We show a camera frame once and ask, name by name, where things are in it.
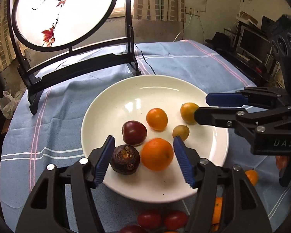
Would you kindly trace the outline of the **yellow green tomato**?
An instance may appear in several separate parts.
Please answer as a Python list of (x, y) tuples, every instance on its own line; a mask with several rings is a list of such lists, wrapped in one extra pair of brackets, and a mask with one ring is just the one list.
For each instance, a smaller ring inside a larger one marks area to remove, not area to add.
[(196, 124), (196, 120), (194, 119), (194, 113), (199, 108), (195, 103), (184, 103), (181, 105), (180, 114), (182, 119), (187, 123), (194, 125)]

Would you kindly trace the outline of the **small yellow longan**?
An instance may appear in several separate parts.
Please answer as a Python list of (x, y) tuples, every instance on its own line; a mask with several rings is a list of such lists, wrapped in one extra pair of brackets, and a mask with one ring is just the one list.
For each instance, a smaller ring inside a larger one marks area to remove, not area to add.
[(179, 136), (183, 141), (185, 141), (190, 135), (190, 129), (187, 125), (178, 125), (173, 129), (172, 137), (175, 138)]

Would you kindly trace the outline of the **small orange tomato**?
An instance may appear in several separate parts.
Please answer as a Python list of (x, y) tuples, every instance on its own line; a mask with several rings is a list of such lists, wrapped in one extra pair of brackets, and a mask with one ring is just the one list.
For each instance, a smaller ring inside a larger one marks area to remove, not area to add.
[(147, 113), (146, 122), (152, 129), (163, 131), (168, 125), (168, 116), (161, 108), (153, 108)]

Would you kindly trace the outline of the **dark red plum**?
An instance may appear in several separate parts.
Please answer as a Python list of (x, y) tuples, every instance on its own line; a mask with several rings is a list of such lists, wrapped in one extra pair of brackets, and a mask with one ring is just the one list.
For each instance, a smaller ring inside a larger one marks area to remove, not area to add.
[(141, 145), (147, 137), (147, 129), (144, 124), (130, 120), (125, 122), (122, 126), (122, 138), (123, 141), (132, 146)]
[(128, 225), (121, 228), (119, 233), (147, 233), (147, 231), (138, 225)]

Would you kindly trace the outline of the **dark brown water chestnut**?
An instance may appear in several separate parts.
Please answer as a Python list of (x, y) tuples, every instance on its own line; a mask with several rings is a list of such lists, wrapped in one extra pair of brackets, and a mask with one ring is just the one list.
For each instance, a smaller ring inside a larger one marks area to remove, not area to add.
[(110, 165), (112, 169), (122, 175), (134, 174), (140, 164), (140, 154), (131, 145), (120, 145), (114, 149)]

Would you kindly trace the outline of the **large orange mandarin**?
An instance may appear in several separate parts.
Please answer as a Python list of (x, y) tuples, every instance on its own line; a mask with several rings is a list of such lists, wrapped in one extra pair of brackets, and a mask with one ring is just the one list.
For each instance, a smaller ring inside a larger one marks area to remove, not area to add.
[(219, 228), (219, 222), (221, 219), (223, 198), (217, 197), (214, 205), (214, 211), (212, 216), (212, 226), (210, 232), (215, 232)]

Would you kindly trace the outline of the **orange yellow tomato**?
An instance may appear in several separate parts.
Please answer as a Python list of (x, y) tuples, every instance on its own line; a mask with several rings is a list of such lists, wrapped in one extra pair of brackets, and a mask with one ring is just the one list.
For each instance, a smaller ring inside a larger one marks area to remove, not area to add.
[(246, 170), (245, 174), (253, 186), (255, 186), (258, 183), (259, 174), (255, 170), (253, 170), (253, 169)]

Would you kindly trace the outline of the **computer monitor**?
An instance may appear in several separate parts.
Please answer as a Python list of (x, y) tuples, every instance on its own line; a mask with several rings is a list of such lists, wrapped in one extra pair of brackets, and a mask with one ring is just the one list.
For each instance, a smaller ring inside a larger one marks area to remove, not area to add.
[(271, 51), (270, 42), (248, 27), (243, 27), (237, 43), (236, 51), (246, 57), (251, 57), (264, 63)]

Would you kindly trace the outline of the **red cherry tomato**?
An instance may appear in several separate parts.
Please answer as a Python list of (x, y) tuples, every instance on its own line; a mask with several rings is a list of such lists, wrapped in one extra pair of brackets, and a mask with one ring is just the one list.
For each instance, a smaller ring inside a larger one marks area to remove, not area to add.
[(163, 224), (168, 230), (178, 230), (185, 227), (188, 218), (188, 215), (183, 211), (173, 210), (165, 215)]
[(149, 210), (139, 214), (137, 222), (142, 228), (155, 230), (161, 227), (162, 216), (157, 211)]

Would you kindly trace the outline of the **blue plaid tablecloth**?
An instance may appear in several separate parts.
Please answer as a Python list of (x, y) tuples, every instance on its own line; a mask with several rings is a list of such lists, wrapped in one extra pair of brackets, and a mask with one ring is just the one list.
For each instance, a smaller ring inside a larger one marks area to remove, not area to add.
[[(217, 52), (192, 40), (138, 44), (136, 56), (141, 73), (180, 78), (206, 93), (253, 85)], [(0, 202), (10, 229), (15, 230), (31, 188), (46, 166), (68, 166), (83, 156), (81, 124), (94, 98), (131, 76), (128, 66), (122, 64), (57, 84), (42, 93), (35, 115), (27, 97), (22, 97), (4, 139), (0, 162)], [(258, 172), (256, 190), (272, 228), (278, 228), (291, 210), (291, 188), (280, 186), (274, 157), (252, 155), (249, 144), (232, 130), (229, 137), (225, 166), (237, 163)]]

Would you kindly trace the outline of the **white ceramic plate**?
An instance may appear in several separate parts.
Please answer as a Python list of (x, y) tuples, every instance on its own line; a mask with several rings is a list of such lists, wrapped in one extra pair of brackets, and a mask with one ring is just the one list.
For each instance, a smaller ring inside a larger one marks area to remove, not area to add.
[[(165, 130), (147, 129), (147, 140), (162, 138), (173, 142), (172, 131), (183, 124), (181, 105), (192, 102), (206, 106), (206, 94), (196, 86), (178, 78), (144, 75), (124, 79), (100, 93), (87, 109), (81, 126), (81, 145), (85, 156), (113, 136), (116, 145), (124, 143), (121, 129), (125, 122), (146, 123), (153, 108), (161, 108), (168, 117)], [(144, 203), (171, 203), (196, 193), (184, 180), (178, 161), (162, 171), (140, 165), (132, 175), (116, 173), (108, 168), (104, 184), (116, 193)]]

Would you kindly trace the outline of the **white plastic bag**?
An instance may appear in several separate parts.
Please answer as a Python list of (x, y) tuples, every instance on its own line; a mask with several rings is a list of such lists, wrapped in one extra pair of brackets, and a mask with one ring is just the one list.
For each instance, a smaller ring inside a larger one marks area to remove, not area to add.
[(0, 98), (0, 110), (6, 119), (12, 119), (17, 106), (24, 95), (24, 91), (17, 91), (15, 97), (6, 90), (2, 93), (3, 97)]

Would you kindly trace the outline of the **round bird painting screen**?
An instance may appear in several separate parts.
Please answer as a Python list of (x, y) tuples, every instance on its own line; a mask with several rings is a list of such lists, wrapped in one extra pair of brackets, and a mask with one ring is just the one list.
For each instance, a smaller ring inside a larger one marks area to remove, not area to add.
[[(8, 0), (11, 41), (18, 72), (27, 88), (32, 114), (43, 91), (61, 82), (105, 68), (127, 64), (140, 75), (134, 54), (131, 0), (125, 0), (124, 37), (81, 46), (108, 20), (117, 0)], [(42, 77), (37, 72), (55, 63), (103, 47), (125, 45), (122, 54), (105, 54), (59, 68)]]

